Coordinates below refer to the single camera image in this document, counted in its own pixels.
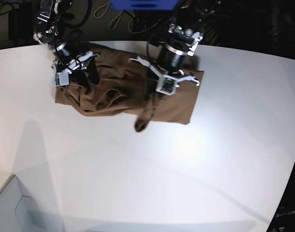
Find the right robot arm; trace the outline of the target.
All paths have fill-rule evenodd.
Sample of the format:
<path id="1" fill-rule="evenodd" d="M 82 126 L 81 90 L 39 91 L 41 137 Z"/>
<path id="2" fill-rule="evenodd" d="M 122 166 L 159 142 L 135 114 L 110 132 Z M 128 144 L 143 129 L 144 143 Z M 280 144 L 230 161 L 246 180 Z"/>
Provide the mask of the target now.
<path id="1" fill-rule="evenodd" d="M 92 1 L 87 1 L 85 16 L 75 25 L 67 22 L 74 18 L 73 14 L 67 12 L 72 3 L 72 0 L 42 0 L 33 39 L 45 44 L 55 56 L 52 64 L 53 86 L 66 86 L 71 82 L 84 86 L 97 85 L 100 77 L 94 59 L 100 54 L 84 48 L 80 42 L 83 35 L 80 28 L 90 16 Z"/>

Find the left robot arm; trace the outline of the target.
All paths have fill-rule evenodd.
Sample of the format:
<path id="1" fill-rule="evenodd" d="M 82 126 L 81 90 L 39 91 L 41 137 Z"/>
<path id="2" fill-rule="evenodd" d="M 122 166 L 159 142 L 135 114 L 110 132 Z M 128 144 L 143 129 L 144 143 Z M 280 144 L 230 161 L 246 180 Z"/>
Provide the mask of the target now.
<path id="1" fill-rule="evenodd" d="M 160 22 L 147 45 L 150 67 L 177 73 L 204 38 L 205 26 L 221 6 L 220 0 L 180 0 Z"/>

